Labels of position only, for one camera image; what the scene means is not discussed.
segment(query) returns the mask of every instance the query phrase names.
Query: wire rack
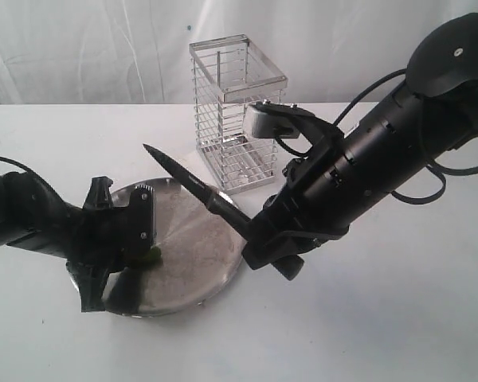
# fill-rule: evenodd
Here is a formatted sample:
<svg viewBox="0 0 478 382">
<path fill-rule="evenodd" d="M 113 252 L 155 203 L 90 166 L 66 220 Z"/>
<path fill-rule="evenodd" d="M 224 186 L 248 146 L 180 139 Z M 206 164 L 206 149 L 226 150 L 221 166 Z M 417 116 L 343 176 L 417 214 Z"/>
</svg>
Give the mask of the wire rack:
<svg viewBox="0 0 478 382">
<path fill-rule="evenodd" d="M 274 181 L 276 146 L 243 127 L 248 104 L 279 103 L 287 77 L 245 35 L 190 44 L 197 148 L 222 189 Z"/>
</svg>

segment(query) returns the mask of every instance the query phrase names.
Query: white backdrop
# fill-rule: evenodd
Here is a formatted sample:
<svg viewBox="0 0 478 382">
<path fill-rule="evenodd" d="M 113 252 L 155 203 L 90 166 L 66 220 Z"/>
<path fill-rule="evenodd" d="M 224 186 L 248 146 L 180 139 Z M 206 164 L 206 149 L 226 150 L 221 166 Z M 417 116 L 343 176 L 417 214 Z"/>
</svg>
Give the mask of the white backdrop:
<svg viewBox="0 0 478 382">
<path fill-rule="evenodd" d="M 286 101 L 347 101 L 472 11 L 478 0 L 1 0 L 0 103 L 191 103 L 188 44 L 238 33 L 288 76 Z"/>
</svg>

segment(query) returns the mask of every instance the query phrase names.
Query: white tabletop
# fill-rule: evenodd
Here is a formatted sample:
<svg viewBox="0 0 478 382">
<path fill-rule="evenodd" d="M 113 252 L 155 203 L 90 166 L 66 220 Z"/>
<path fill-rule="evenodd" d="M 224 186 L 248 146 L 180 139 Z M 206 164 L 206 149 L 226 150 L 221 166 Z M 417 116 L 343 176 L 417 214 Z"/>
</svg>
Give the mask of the white tabletop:
<svg viewBox="0 0 478 382">
<path fill-rule="evenodd" d="M 343 106 L 304 105 L 330 120 Z M 95 176 L 114 179 L 113 189 L 165 176 L 144 142 L 208 177 L 195 159 L 192 110 L 0 106 L 0 154 L 75 205 Z M 478 163 L 478 144 L 448 157 Z M 289 156 L 279 158 L 281 167 Z M 234 199 L 252 216 L 282 182 Z M 422 172 L 402 191 L 438 186 Z M 272 267 L 243 267 L 202 307 L 134 319 L 80 313 L 63 259 L 0 248 L 0 381 L 478 380 L 478 176 L 449 177 L 428 206 L 387 197 L 304 258 L 292 282 Z"/>
</svg>

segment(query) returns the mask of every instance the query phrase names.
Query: stainless steel plate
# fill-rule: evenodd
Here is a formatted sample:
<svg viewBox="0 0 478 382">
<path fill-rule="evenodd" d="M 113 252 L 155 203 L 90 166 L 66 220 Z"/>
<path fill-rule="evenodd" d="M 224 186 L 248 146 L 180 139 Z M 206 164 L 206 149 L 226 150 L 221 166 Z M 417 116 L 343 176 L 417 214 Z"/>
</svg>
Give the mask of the stainless steel plate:
<svg viewBox="0 0 478 382">
<path fill-rule="evenodd" d="M 173 178 L 142 181 L 115 191 L 114 205 L 127 205 L 137 185 L 155 189 L 156 245 L 163 262 L 151 269 L 127 268 L 111 275 L 103 294 L 106 310 L 156 316 L 195 306 L 219 292 L 241 263 L 244 240 Z"/>
</svg>

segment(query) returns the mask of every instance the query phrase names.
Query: white curtain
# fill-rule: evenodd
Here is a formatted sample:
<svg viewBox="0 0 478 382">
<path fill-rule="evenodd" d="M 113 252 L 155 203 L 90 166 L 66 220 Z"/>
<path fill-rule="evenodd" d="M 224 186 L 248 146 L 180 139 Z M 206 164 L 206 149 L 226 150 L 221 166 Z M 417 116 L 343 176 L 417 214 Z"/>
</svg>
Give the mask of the white curtain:
<svg viewBox="0 0 478 382">
<path fill-rule="evenodd" d="M 0 103 L 192 103 L 188 44 L 239 33 L 288 76 L 287 102 L 347 101 L 473 11 L 478 0 L 0 0 Z"/>
</svg>

